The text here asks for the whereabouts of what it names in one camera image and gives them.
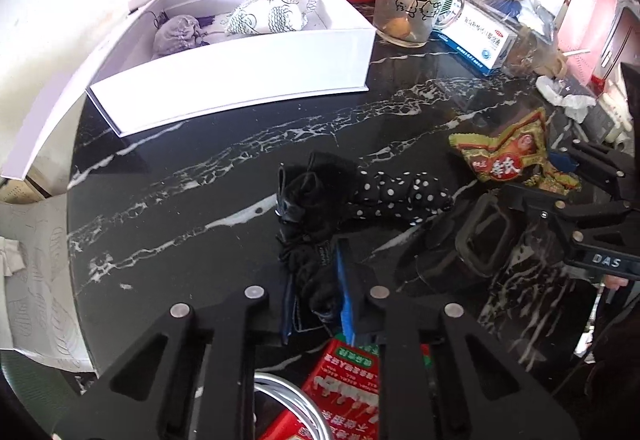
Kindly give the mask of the black polka dot hair bow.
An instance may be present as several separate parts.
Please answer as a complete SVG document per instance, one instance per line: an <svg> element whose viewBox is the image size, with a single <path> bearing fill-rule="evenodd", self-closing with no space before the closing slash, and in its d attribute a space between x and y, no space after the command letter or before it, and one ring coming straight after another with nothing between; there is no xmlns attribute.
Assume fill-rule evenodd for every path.
<svg viewBox="0 0 640 440"><path fill-rule="evenodd" d="M324 152L311 153L305 165L281 164L276 214L279 263L286 272L282 338L322 329L340 315L340 234L417 227L452 205L454 196L427 171L393 176Z"/></svg>

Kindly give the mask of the red green snack packet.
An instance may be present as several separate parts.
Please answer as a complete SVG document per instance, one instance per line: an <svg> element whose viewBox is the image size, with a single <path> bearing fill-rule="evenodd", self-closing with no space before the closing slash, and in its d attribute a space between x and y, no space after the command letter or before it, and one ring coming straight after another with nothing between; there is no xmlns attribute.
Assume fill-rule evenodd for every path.
<svg viewBox="0 0 640 440"><path fill-rule="evenodd" d="M482 182L515 181L561 195L582 189L575 174L561 171L550 160L543 108L504 127L498 135L452 134L448 140Z"/></svg>

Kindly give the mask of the crumpled white tissue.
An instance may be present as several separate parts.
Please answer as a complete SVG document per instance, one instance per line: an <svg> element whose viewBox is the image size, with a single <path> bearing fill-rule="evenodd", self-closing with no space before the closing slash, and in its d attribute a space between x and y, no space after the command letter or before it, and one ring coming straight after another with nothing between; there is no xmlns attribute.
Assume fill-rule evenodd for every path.
<svg viewBox="0 0 640 440"><path fill-rule="evenodd" d="M582 123L591 108L597 104L597 98L573 76L552 80L540 75L536 79L538 93L553 107L561 108L564 114L577 123Z"/></svg>

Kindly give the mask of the black belt buckle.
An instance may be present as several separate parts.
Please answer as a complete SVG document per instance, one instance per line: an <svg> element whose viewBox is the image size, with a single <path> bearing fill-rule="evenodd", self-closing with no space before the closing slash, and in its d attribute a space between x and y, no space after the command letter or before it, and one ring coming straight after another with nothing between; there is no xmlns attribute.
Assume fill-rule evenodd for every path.
<svg viewBox="0 0 640 440"><path fill-rule="evenodd" d="M478 198L457 233L454 247L466 267L482 278L491 278L506 262L515 237L515 225L498 197Z"/></svg>

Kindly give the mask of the red hook package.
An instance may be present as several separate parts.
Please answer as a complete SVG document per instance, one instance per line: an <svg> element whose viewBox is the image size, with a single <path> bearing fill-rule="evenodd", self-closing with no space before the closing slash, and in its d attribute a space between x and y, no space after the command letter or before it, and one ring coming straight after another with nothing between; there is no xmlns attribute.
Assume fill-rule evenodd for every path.
<svg viewBox="0 0 640 440"><path fill-rule="evenodd" d="M334 338L303 385L336 440L378 438L380 348Z"/></svg>

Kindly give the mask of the leaf pattern cloth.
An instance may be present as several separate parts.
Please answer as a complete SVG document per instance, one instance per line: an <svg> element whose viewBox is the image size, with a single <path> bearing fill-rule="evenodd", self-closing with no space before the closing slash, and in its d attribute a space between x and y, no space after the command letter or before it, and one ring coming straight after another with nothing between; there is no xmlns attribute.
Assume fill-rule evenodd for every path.
<svg viewBox="0 0 640 440"><path fill-rule="evenodd" d="M64 194L1 204L1 348L49 368L93 371L75 307Z"/></svg>

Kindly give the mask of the pink paper bag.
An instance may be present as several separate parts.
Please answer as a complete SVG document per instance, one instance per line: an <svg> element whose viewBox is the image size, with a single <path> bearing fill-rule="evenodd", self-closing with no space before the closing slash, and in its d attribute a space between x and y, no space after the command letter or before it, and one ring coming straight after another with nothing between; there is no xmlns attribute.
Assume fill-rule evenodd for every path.
<svg viewBox="0 0 640 440"><path fill-rule="evenodd" d="M571 0L559 30L562 52L583 50L567 58L567 70L582 85L587 85L601 61L608 34L612 29L618 0Z"/></svg>

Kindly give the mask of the blue white medicine box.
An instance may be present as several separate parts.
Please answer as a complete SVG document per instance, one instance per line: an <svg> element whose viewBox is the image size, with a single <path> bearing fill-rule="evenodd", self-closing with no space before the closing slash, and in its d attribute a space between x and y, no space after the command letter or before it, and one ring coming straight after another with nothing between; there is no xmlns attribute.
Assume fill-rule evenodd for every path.
<svg viewBox="0 0 640 440"><path fill-rule="evenodd" d="M518 38L512 29L472 4L435 36L485 76L498 71Z"/></svg>

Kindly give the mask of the glass mug with cartoon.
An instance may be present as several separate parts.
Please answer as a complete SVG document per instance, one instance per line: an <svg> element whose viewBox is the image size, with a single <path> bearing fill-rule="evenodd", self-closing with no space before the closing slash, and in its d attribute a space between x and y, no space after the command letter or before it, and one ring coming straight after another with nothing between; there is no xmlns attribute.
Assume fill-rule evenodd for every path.
<svg viewBox="0 0 640 440"><path fill-rule="evenodd" d="M390 44L420 48L434 31L453 22L464 5L465 0L375 0L373 26Z"/></svg>

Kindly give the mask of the white patterned sachet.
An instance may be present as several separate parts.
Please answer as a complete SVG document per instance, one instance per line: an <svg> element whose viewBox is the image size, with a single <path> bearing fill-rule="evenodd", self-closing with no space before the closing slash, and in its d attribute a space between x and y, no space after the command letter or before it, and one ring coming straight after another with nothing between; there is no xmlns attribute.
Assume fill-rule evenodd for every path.
<svg viewBox="0 0 640 440"><path fill-rule="evenodd" d="M226 35L262 35L298 32L306 28L319 0L244 0L232 12Z"/></svg>

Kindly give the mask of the white open gift box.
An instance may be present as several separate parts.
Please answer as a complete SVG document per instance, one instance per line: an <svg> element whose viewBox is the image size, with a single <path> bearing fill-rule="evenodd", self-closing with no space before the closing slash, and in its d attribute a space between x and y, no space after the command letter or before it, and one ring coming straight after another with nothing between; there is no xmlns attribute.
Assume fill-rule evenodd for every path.
<svg viewBox="0 0 640 440"><path fill-rule="evenodd" d="M153 58L161 15L225 15L243 0L151 0L121 18L73 74L40 90L1 174L24 179L58 122L87 95L119 137L205 114L366 90L372 24L347 0L314 0L303 30L216 34L213 41Z"/></svg>

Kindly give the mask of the grey drawstring pouch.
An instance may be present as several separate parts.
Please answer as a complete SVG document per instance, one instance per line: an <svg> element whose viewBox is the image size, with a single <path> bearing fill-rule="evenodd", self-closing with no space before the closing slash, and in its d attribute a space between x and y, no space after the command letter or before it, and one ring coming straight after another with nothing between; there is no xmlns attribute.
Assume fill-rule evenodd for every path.
<svg viewBox="0 0 640 440"><path fill-rule="evenodd" d="M198 48L205 44L206 32L197 18L180 15L168 19L154 36L152 52L155 58L166 57Z"/></svg>

